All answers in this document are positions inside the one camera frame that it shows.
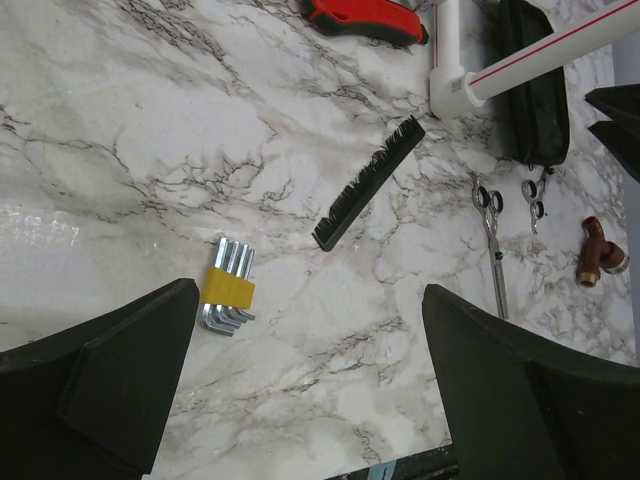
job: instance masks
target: red utility knife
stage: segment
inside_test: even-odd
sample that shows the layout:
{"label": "red utility knife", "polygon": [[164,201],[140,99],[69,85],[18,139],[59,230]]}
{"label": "red utility knife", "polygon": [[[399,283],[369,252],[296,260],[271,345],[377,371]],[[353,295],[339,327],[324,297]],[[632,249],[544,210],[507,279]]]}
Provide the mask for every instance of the red utility knife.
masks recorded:
{"label": "red utility knife", "polygon": [[302,0],[302,6],[324,35],[364,35],[399,47],[429,41],[418,15],[389,0]]}

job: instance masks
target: scissor handle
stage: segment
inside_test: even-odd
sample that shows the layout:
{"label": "scissor handle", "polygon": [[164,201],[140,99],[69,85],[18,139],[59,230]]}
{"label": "scissor handle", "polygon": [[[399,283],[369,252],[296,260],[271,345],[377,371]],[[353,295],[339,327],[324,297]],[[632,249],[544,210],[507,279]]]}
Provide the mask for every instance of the scissor handle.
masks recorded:
{"label": "scissor handle", "polygon": [[529,203],[538,198],[538,185],[536,185],[536,182],[533,180],[522,182],[522,195]]}
{"label": "scissor handle", "polygon": [[540,200],[535,201],[531,204],[531,214],[534,215],[538,220],[544,217],[544,203]]}
{"label": "scissor handle", "polygon": [[504,199],[502,198],[502,194],[497,190],[493,190],[489,192],[489,195],[491,195],[491,205],[493,206],[493,209],[498,213],[502,213],[502,210],[504,210]]}
{"label": "scissor handle", "polygon": [[491,207],[491,210],[496,213],[504,210],[504,199],[502,198],[502,194],[497,190],[487,191],[486,188],[480,185],[476,193],[476,198],[482,208],[486,209]]}

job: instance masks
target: black plastic piece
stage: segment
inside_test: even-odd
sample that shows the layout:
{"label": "black plastic piece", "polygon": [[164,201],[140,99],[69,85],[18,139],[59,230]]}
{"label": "black plastic piece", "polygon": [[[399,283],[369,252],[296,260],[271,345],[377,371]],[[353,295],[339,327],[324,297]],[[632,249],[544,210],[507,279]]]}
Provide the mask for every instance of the black plastic piece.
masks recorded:
{"label": "black plastic piece", "polygon": [[311,0],[300,0],[300,10],[304,16],[309,16],[315,11],[316,7]]}
{"label": "black plastic piece", "polygon": [[439,285],[422,312],[461,478],[638,478],[640,369],[539,337]]}
{"label": "black plastic piece", "polygon": [[424,25],[420,25],[420,27],[422,27],[422,38],[418,43],[420,45],[426,45],[427,43],[429,43],[429,33],[427,32],[427,29],[424,28]]}
{"label": "black plastic piece", "polygon": [[[501,0],[505,57],[553,33],[542,10],[524,0]],[[518,144],[517,161],[560,165],[570,142],[564,69],[557,68],[507,92]]]}
{"label": "black plastic piece", "polygon": [[640,84],[596,88],[585,99],[640,140]]}
{"label": "black plastic piece", "polygon": [[329,252],[351,226],[360,212],[387,181],[411,150],[424,138],[425,131],[412,116],[385,140],[371,161],[347,185],[329,208],[329,215],[316,225],[312,235],[320,248]]}
{"label": "black plastic piece", "polygon": [[[371,480],[370,468],[328,480]],[[458,463],[453,445],[434,448],[396,460],[391,477],[384,480],[452,480],[458,476]]]}
{"label": "black plastic piece", "polygon": [[589,127],[633,179],[640,183],[640,138],[617,122],[603,120]]}
{"label": "black plastic piece", "polygon": [[150,473],[198,301],[193,280],[176,280],[0,355],[0,478]]}

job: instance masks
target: black pouch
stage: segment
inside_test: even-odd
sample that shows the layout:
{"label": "black pouch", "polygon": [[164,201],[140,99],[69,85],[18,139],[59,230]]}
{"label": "black pouch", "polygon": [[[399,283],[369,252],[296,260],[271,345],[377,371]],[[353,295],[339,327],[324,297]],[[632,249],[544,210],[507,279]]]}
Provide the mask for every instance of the black pouch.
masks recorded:
{"label": "black pouch", "polygon": [[[524,0],[501,0],[505,57],[553,33],[542,10]],[[507,92],[518,144],[525,165],[560,165],[569,150],[569,112],[562,67]]]}

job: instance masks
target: red stripe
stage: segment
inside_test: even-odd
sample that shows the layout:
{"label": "red stripe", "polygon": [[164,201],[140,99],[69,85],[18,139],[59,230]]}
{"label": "red stripe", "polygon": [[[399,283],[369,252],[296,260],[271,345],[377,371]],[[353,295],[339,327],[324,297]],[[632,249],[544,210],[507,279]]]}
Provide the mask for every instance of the red stripe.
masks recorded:
{"label": "red stripe", "polygon": [[556,38],[553,42],[547,43],[546,45],[542,45],[541,47],[536,48],[535,50],[532,50],[531,52],[527,53],[526,55],[520,57],[520,58],[516,58],[515,60],[507,63],[506,65],[503,65],[502,67],[494,70],[493,72],[489,72],[489,73],[485,73],[482,77],[478,77],[478,78],[474,78],[473,81],[471,81],[470,85],[473,85],[474,83],[478,83],[480,80],[484,80],[487,77],[490,77],[491,75],[493,75],[494,73],[498,73],[501,70],[504,70],[505,68],[508,68],[518,62],[520,62],[521,60],[524,60],[525,58],[530,57],[531,55],[534,55],[542,50],[544,50],[547,47],[550,47],[551,45],[555,45],[556,43],[558,43],[561,40],[564,40],[567,37],[570,37],[571,35],[574,35],[582,30],[584,30],[587,27],[590,27],[591,25],[594,25],[596,23],[598,23],[600,20],[604,20],[607,17],[610,17],[611,15],[618,13],[620,10],[624,10],[625,8],[633,5],[634,3],[638,3],[640,0],[631,0],[629,3],[625,4],[625,5],[621,5],[618,8],[611,10],[610,12],[602,15],[601,17],[595,18],[593,20],[591,20],[589,23],[585,23],[584,25],[582,25],[579,28],[576,28],[575,30],[572,30],[570,32],[565,33],[564,35],[562,35],[561,37]]}

